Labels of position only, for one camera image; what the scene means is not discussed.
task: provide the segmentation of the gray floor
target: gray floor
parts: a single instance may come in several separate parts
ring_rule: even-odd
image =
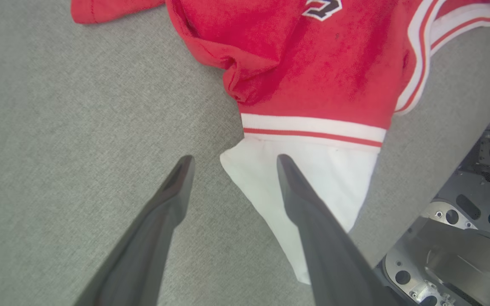
[[[222,72],[165,8],[104,25],[68,0],[0,0],[0,305],[71,305],[177,159],[197,174],[160,304],[311,305],[218,155],[242,137]],[[395,118],[352,238],[375,264],[490,118],[490,29],[436,54],[422,104]]]

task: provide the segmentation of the printed number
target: printed number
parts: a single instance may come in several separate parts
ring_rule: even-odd
[[[308,0],[306,5],[312,2],[319,2],[323,5],[320,8],[309,8],[302,15],[313,17],[320,21],[324,21],[332,16],[332,14],[342,9],[342,0]]]

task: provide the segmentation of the red stripe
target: red stripe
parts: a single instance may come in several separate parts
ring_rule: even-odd
[[[440,37],[437,41],[435,41],[434,43],[432,43],[432,48],[436,48],[437,45],[439,45],[444,39],[446,39],[447,37],[451,36],[453,33],[455,33],[456,31],[459,31],[460,29],[464,28],[464,27],[468,27],[469,25],[471,25],[472,23],[479,23],[481,21],[487,21],[488,23],[490,23],[490,18],[485,18],[485,17],[479,17],[479,18],[476,18],[476,19],[472,19],[470,21],[467,21],[466,23],[463,23],[461,25],[458,25],[457,27],[455,27],[453,30],[451,31],[448,31],[447,33],[445,33],[442,37]]]
[[[308,136],[308,137],[326,138],[326,139],[333,139],[335,141],[357,143],[359,145],[370,145],[372,147],[381,147],[383,145],[383,143],[381,143],[381,142],[369,141],[366,139],[341,136],[341,135],[334,135],[334,134],[326,134],[326,133],[304,132],[302,130],[262,130],[260,128],[246,128],[245,127],[245,128],[243,128],[243,132],[253,133],[253,134]]]
[[[410,99],[406,102],[406,104],[400,108],[400,110],[397,110],[397,112],[401,112],[406,110],[410,106],[410,104],[413,102],[413,99],[416,97],[417,92],[419,91],[419,88],[421,87],[422,81],[424,80],[424,74],[426,74],[426,46],[424,43],[424,37],[425,37],[425,32],[424,29],[426,29],[426,24],[428,23],[428,19],[430,19],[430,15],[432,15],[432,11],[434,10],[434,7],[436,6],[436,3],[438,0],[435,0],[430,4],[430,7],[428,8],[428,11],[426,11],[425,18],[422,20],[421,27],[419,29],[419,41],[421,43],[421,51],[422,51],[422,71],[421,71],[421,77],[419,78],[419,82],[417,83],[417,87],[413,91]]]

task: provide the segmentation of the red sleeve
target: red sleeve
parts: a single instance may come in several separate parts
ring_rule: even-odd
[[[302,1],[171,0],[171,21],[202,64],[226,69],[228,94],[254,103],[261,79],[281,62],[301,17]]]
[[[71,0],[71,16],[76,23],[105,23],[162,3],[164,0]]]

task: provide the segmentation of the white stripe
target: white stripe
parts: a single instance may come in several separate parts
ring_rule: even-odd
[[[419,7],[417,8],[415,14],[413,15],[410,25],[408,26],[408,39],[410,40],[414,55],[416,57],[416,66],[413,70],[413,75],[412,78],[410,79],[410,82],[408,83],[408,85],[406,86],[406,88],[403,90],[402,94],[398,98],[398,102],[396,103],[396,110],[400,110],[400,108],[406,105],[408,99],[410,98],[413,91],[417,87],[417,84],[421,77],[422,51],[421,51],[421,41],[419,40],[420,38],[419,31],[421,29],[421,23],[426,17],[426,12],[428,11],[428,8],[432,4],[432,2],[433,0],[422,1]]]
[[[387,130],[354,122],[319,119],[299,116],[264,116],[241,114],[244,128],[261,130],[299,130],[302,132],[325,133],[369,141],[383,142]]]
[[[420,35],[424,36],[424,43],[427,44],[425,46],[426,54],[424,55],[424,67],[423,67],[424,78],[422,79],[422,82],[420,84],[415,85],[414,87],[410,87],[410,91],[407,91],[408,87],[406,87],[406,89],[404,90],[402,95],[400,95],[397,104],[401,104],[401,103],[403,103],[403,104],[400,107],[399,106],[396,107],[398,115],[403,115],[403,114],[409,113],[415,107],[415,105],[417,105],[417,103],[419,102],[419,100],[422,96],[422,93],[424,91],[424,85],[426,85],[426,80],[428,79],[428,74],[430,73],[430,29],[432,28],[432,23],[436,19],[436,16],[438,15],[439,10],[444,3],[445,3],[445,0],[439,0],[436,3],[436,6],[434,6],[434,8],[432,9],[432,13],[430,14],[430,17],[427,20],[426,26],[424,27],[424,33],[420,33]],[[421,56],[421,54],[416,54],[418,62],[422,62],[422,57],[420,57],[420,56]],[[416,95],[413,98],[413,101],[406,108],[406,110],[400,110],[402,107],[404,107],[406,105],[406,102],[410,99],[410,97],[411,97],[413,91],[415,90],[416,86],[419,86],[419,88],[417,90]]]
[[[430,37],[430,44],[435,43],[440,37],[448,33],[449,31],[457,28],[463,23],[467,23],[470,20],[476,18],[490,18],[490,3],[488,4],[471,4],[469,6],[463,6],[457,8],[447,15],[442,16],[432,23],[432,31]],[[479,21],[466,27],[459,29],[455,33],[446,37],[442,42],[440,42],[434,49],[432,49],[432,54],[436,53],[445,43],[451,39],[470,31],[477,27],[490,27],[490,21]]]
[[[379,153],[380,147],[374,147],[371,145],[364,145],[358,143],[350,143],[344,141],[337,141],[334,139],[309,137],[309,136],[296,136],[296,135],[272,135],[272,134],[257,134],[257,133],[245,133],[245,138],[255,138],[261,141],[280,141],[280,142],[298,142],[298,143],[314,143],[317,145],[325,145],[327,147],[334,147],[336,149],[352,149],[360,150],[372,153]]]

